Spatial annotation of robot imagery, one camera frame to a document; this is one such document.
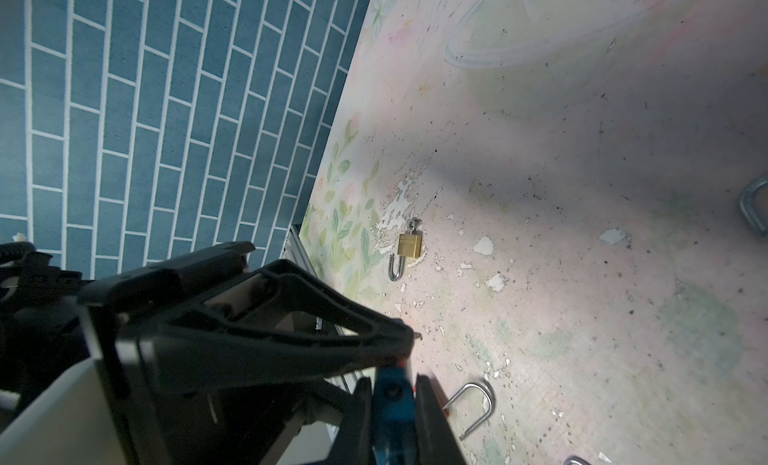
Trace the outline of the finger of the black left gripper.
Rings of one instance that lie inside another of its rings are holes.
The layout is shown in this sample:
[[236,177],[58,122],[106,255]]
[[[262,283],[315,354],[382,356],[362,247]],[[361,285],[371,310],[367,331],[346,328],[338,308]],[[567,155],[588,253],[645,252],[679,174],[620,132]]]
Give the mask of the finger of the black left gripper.
[[248,275],[153,306],[119,334],[131,383],[193,393],[308,382],[410,356],[414,331],[307,275]]

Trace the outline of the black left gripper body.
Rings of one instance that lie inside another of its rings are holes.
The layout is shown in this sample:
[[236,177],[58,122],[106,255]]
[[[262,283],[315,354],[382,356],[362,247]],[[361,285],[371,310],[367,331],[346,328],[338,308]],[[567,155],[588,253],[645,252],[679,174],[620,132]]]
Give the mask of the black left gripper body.
[[155,393],[131,383],[119,334],[153,306],[189,298],[248,275],[307,275],[278,260],[250,270],[253,245],[228,242],[93,281],[78,294],[81,323],[119,443],[131,464],[274,464],[309,421],[309,384]]

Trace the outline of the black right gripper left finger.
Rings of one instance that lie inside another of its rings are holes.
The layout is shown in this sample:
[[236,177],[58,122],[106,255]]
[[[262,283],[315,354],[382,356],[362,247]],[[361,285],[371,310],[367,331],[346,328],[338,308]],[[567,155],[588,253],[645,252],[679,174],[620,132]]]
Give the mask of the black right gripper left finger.
[[372,383],[361,378],[352,394],[326,381],[309,384],[309,421],[338,428],[327,457],[319,464],[374,464]]

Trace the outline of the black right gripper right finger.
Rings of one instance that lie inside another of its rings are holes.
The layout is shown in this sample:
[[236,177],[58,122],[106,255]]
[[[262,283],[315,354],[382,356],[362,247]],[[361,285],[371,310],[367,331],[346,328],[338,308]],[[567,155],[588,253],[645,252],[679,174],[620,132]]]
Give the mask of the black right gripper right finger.
[[466,463],[432,382],[426,375],[418,375],[416,380],[415,428],[419,464]]

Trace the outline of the blue padlock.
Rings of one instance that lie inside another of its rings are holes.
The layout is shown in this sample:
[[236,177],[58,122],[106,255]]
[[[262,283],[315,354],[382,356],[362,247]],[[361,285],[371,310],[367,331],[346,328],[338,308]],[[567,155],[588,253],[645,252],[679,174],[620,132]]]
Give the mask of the blue padlock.
[[416,464],[415,399],[406,360],[376,370],[371,406],[375,463]]

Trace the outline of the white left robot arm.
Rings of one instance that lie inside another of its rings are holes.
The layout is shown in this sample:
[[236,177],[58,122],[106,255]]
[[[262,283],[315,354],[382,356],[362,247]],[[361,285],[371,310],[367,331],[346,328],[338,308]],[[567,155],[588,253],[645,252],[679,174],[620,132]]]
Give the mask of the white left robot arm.
[[13,416],[90,361],[131,464],[266,464],[316,422],[339,429],[333,462],[413,460],[413,330],[290,261],[250,270],[252,249],[228,242],[87,281],[29,242],[4,244]]

